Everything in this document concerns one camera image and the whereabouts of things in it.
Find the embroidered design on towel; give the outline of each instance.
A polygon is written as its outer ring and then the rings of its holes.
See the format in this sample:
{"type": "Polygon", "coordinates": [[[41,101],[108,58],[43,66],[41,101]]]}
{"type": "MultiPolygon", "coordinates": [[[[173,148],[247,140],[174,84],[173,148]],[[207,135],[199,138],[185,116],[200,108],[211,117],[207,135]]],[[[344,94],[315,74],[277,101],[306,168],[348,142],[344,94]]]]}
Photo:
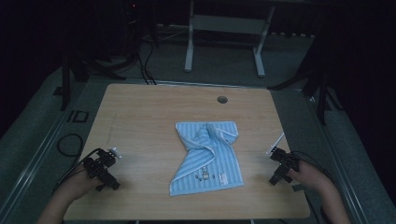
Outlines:
{"type": "Polygon", "coordinates": [[[244,185],[232,143],[233,121],[178,122],[176,129],[188,153],[170,184],[170,195],[193,194],[244,185]]]}

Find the striped towel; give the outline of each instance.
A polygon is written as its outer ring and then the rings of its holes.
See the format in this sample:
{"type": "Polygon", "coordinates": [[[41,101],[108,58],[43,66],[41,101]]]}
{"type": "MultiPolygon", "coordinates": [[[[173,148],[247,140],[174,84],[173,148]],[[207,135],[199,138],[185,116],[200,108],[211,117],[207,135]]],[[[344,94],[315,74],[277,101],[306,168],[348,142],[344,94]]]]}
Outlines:
{"type": "Polygon", "coordinates": [[[233,121],[178,122],[188,154],[170,184],[170,195],[193,194],[244,185],[231,144],[238,136],[233,121]]]}

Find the wooden table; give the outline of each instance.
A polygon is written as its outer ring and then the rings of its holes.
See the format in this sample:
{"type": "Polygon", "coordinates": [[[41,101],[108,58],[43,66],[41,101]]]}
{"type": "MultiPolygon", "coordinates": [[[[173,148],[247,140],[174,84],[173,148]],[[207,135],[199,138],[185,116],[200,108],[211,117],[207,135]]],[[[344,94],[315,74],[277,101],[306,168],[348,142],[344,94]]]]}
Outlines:
{"type": "MultiPolygon", "coordinates": [[[[271,93],[263,89],[109,85],[85,145],[117,147],[122,159],[109,168],[120,188],[93,190],[75,201],[69,219],[169,220],[304,218],[310,210],[302,191],[268,180],[278,163],[265,151],[282,133],[271,93]],[[228,99],[218,102],[219,96],[228,99]],[[187,151],[175,123],[233,120],[233,149],[245,186],[169,196],[169,184],[187,151]]],[[[287,139],[279,147],[289,150],[287,139]]]]}

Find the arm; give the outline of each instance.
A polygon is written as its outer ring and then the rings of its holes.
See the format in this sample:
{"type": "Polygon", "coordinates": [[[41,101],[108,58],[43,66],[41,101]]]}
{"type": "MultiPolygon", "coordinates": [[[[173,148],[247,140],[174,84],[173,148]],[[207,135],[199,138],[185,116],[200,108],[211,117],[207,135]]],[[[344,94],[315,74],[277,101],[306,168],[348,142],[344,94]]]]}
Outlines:
{"type": "Polygon", "coordinates": [[[318,192],[323,211],[331,223],[350,223],[341,196],[332,181],[313,165],[299,162],[299,172],[290,170],[288,176],[318,192]]]}
{"type": "Polygon", "coordinates": [[[64,214],[69,205],[92,188],[101,185],[99,179],[90,179],[88,173],[81,165],[76,171],[55,191],[47,206],[41,213],[37,224],[60,224],[64,219],[64,214]]]}

